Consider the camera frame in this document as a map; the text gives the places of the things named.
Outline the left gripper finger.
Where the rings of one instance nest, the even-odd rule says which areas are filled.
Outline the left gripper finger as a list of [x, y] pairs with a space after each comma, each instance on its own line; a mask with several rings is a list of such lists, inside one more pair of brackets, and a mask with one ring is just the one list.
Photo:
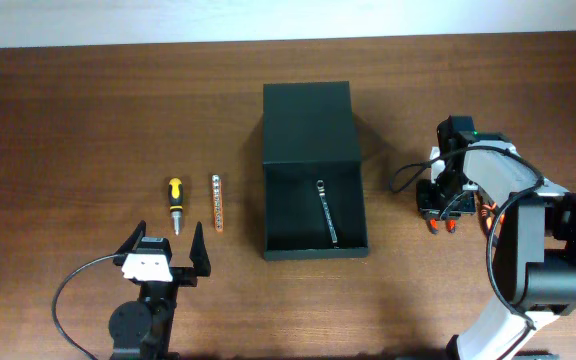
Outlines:
[[124, 264], [127, 255], [135, 249], [136, 244], [146, 235], [146, 229], [146, 222], [141, 220], [132, 234], [114, 253], [115, 258], [113, 259], [113, 264], [115, 266], [122, 266]]
[[198, 222], [195, 227], [189, 258], [197, 277], [209, 277], [212, 267], [205, 246], [203, 226]]

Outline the orange black long-nose pliers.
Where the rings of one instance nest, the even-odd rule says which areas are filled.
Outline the orange black long-nose pliers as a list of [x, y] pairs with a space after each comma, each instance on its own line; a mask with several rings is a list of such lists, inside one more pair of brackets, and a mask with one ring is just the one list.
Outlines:
[[484, 235], [488, 235], [494, 219], [499, 215], [498, 205], [481, 193], [475, 195], [475, 202], [480, 229]]

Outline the yellow black stubby screwdriver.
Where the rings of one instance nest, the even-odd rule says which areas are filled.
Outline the yellow black stubby screwdriver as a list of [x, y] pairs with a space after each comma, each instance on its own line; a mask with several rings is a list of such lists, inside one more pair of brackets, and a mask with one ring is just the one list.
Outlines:
[[169, 180], [168, 201], [174, 233], [179, 235], [183, 218], [183, 183], [180, 178], [171, 178]]

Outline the orange socket bit rail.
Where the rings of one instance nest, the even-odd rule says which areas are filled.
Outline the orange socket bit rail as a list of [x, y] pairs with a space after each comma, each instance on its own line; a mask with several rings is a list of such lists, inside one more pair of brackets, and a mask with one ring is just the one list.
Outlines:
[[222, 182], [217, 174], [212, 175], [212, 200], [214, 227], [218, 233], [224, 229], [223, 224], [223, 204], [222, 204]]

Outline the silver ratchet wrench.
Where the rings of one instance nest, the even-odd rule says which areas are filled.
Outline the silver ratchet wrench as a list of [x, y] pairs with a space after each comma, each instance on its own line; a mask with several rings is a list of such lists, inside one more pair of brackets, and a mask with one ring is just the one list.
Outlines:
[[331, 242], [333, 244], [334, 248], [338, 247], [338, 237], [336, 234], [336, 230], [335, 230], [335, 226], [333, 224], [333, 220], [332, 220], [332, 216], [331, 216], [331, 212], [329, 209], [329, 205], [328, 205], [328, 201], [326, 198], [326, 189], [325, 189], [325, 183], [323, 180], [318, 180], [316, 182], [316, 187], [317, 187], [317, 191], [318, 191], [318, 195], [320, 198], [320, 202], [322, 204], [322, 209], [324, 212], [324, 216], [325, 216], [325, 220], [326, 220], [326, 224], [330, 233], [330, 237], [331, 237]]

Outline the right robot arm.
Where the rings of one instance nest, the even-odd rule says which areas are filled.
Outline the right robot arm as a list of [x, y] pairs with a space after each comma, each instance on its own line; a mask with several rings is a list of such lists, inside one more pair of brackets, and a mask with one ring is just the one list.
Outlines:
[[511, 359], [544, 326], [576, 309], [576, 193], [552, 183], [501, 133], [469, 116], [437, 127], [438, 144], [416, 185], [431, 230], [480, 213], [493, 296], [446, 347], [450, 359]]

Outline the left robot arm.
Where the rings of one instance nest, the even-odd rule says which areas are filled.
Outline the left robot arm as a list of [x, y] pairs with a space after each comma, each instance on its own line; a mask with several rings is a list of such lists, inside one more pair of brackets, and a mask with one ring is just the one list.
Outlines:
[[113, 264], [123, 277], [139, 287], [136, 300], [117, 307], [108, 322], [113, 340], [113, 359], [164, 360], [181, 355], [169, 349], [178, 290], [195, 287], [198, 279], [211, 275], [203, 226], [197, 223], [189, 253], [190, 267], [170, 264], [168, 239], [148, 237], [140, 222], [115, 252]]

